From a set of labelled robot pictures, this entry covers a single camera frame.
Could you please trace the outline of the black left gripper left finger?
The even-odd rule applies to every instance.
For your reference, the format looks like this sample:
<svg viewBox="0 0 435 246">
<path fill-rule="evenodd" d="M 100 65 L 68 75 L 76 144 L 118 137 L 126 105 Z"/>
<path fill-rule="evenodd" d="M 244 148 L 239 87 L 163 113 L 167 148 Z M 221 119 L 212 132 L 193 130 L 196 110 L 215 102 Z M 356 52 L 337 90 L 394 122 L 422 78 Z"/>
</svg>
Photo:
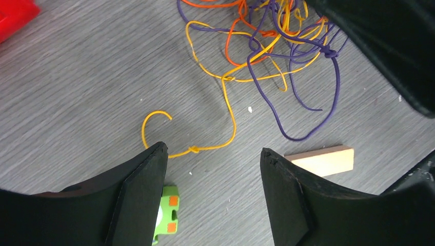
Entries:
<svg viewBox="0 0 435 246">
<path fill-rule="evenodd" d="M 1 190 L 1 245 L 151 245 L 167 161 L 158 142 L 59 192 Z"/>
</svg>

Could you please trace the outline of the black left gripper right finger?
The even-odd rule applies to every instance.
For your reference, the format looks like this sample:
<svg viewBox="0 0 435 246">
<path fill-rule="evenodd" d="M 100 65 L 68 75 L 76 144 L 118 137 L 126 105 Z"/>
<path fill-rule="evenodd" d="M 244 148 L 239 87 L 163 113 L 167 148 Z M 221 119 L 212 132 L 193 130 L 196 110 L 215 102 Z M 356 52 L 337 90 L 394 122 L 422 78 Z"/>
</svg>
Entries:
<svg viewBox="0 0 435 246">
<path fill-rule="evenodd" d="M 261 153 L 275 245 L 434 245 L 434 154 L 379 195 L 333 183 L 275 151 Z"/>
</svg>

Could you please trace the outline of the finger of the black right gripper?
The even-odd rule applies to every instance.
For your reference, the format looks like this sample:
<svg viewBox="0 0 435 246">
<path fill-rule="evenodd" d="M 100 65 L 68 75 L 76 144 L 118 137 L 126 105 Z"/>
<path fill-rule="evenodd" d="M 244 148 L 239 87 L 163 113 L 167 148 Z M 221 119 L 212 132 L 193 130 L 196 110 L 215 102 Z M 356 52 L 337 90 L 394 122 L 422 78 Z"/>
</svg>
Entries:
<svg viewBox="0 0 435 246">
<path fill-rule="evenodd" d="M 434 118 L 434 1 L 307 1 L 338 25 L 408 104 Z"/>
</svg>

